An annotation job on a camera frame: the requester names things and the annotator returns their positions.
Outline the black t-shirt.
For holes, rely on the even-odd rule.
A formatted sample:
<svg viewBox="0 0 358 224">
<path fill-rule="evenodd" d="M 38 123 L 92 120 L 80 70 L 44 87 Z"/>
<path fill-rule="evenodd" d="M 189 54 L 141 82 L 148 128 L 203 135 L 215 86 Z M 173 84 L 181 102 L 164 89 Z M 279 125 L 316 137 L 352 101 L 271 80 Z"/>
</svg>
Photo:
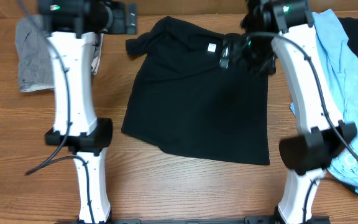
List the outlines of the black t-shirt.
<svg viewBox="0 0 358 224">
<path fill-rule="evenodd" d="M 127 40 L 127 53 L 145 59 L 122 132 L 168 154 L 269 165 L 268 77 L 244 60 L 219 64 L 237 40 L 172 17 Z"/>
</svg>

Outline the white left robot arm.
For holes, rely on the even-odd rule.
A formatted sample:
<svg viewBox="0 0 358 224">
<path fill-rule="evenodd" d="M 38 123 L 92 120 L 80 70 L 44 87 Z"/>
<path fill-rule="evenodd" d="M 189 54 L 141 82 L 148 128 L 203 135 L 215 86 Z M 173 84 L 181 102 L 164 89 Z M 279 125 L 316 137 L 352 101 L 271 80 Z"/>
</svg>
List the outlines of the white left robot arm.
<svg viewBox="0 0 358 224">
<path fill-rule="evenodd" d="M 42 31 L 52 62 L 55 121 L 45 142 L 75 163 L 80 190 L 77 223 L 112 223 L 106 190 L 105 158 L 112 141 L 112 120 L 96 115 L 92 63 L 104 35 L 137 32 L 137 6 L 120 1 L 38 2 Z"/>
</svg>

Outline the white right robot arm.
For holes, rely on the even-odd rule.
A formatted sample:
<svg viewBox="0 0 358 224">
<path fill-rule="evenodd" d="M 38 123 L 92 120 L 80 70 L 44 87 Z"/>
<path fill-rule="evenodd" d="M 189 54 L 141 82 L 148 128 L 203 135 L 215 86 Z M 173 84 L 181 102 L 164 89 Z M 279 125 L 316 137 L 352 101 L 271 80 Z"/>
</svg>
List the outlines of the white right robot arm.
<svg viewBox="0 0 358 224">
<path fill-rule="evenodd" d="M 271 216 L 248 216 L 246 223 L 328 223 L 311 213 L 319 183 L 331 161 L 355 138 L 326 83 L 316 29 L 307 1 L 247 1 L 242 40 L 225 40 L 220 66 L 241 61 L 272 73 L 279 60 L 295 107 L 298 134 L 282 139 L 280 157 L 288 169 L 285 190 Z"/>
</svg>

